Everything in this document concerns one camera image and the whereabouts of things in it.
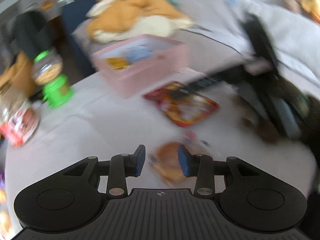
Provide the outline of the red chicken snack pouch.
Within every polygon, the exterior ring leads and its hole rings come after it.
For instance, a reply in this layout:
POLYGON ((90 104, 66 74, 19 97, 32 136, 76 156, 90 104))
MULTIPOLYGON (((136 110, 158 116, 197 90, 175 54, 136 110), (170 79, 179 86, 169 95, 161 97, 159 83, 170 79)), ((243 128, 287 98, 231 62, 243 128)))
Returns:
POLYGON ((198 124, 220 109, 218 103, 200 94, 172 99, 169 94, 181 87, 180 82, 173 81, 144 94, 143 98, 153 101, 160 112, 173 124, 182 128, 198 124))

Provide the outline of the small wrapped pastry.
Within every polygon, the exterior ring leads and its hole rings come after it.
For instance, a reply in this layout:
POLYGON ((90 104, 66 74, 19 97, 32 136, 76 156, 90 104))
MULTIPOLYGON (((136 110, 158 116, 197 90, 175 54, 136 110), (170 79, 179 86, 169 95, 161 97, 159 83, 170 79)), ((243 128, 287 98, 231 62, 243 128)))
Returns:
POLYGON ((168 141, 158 146, 150 156, 150 165, 167 184, 177 184, 186 180, 178 161, 178 147, 184 145, 191 153, 199 152, 199 145, 183 143, 181 141, 168 141))

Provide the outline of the pink cardboard box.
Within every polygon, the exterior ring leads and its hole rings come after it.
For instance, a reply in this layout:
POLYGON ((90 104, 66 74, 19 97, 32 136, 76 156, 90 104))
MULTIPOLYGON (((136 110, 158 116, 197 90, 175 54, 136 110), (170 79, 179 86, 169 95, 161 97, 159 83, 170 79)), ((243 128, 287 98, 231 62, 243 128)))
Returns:
POLYGON ((105 47, 91 55, 92 64, 106 82, 121 97, 129 98, 148 88, 173 72, 189 65, 187 44, 170 38, 139 35, 105 47), (123 70, 114 70, 107 59, 126 57, 143 46, 153 55, 131 64, 123 70))

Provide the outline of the yellow snack packet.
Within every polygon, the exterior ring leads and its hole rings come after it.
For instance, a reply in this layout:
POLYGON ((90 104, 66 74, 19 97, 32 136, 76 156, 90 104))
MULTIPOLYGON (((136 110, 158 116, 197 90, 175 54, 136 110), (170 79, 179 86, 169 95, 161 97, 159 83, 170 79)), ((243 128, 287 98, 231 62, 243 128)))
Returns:
POLYGON ((127 59, 124 57, 107 58, 106 61, 114 70, 122 70, 130 65, 129 61, 127 61, 127 59))

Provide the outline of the blue white snack packet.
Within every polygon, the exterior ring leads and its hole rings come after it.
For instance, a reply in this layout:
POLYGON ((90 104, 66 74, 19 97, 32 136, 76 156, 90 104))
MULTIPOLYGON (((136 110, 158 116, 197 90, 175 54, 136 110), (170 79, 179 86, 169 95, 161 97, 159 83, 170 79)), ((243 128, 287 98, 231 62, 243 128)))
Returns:
POLYGON ((148 59, 153 57, 154 52, 151 50, 150 47, 140 45, 140 46, 135 46, 127 50, 125 59, 130 64, 134 64, 136 62, 148 59))

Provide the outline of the large peanut jar red label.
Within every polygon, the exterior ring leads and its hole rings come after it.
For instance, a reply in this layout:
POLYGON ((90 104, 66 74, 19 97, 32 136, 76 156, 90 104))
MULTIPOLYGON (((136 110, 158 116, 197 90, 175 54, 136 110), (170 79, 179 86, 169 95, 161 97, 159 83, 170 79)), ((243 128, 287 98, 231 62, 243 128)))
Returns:
POLYGON ((33 109, 24 92, 6 82, 1 86, 1 135, 12 146, 29 141, 40 124, 40 115, 33 109))

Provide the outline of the green gumball candy dispenser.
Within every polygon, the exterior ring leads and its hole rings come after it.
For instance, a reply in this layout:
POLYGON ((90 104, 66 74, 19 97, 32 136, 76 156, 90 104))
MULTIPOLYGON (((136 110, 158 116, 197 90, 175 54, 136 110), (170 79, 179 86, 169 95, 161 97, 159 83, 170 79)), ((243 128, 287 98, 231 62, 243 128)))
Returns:
POLYGON ((42 87, 43 101, 47 101, 51 108, 64 105, 74 94, 62 70, 62 57, 54 48, 41 52, 34 59, 33 80, 42 87))

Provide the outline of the orange cream blanket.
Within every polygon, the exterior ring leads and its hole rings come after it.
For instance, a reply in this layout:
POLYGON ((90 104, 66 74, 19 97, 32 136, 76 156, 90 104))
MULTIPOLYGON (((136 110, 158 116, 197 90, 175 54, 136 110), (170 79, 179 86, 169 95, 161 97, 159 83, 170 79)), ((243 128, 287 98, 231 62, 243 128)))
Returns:
POLYGON ((168 37, 194 24, 178 10, 176 0, 96 0, 86 16, 90 19, 87 36, 98 43, 140 34, 168 37))

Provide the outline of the dark hanging jacket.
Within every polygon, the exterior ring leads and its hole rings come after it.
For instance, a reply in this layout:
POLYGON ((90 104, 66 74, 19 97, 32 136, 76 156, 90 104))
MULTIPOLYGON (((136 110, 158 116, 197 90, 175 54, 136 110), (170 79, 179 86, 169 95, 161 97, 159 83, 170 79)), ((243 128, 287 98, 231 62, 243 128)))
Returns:
POLYGON ((34 61, 36 57, 51 50, 56 34, 43 13, 37 10, 24 12, 16 17, 12 29, 18 47, 34 61))

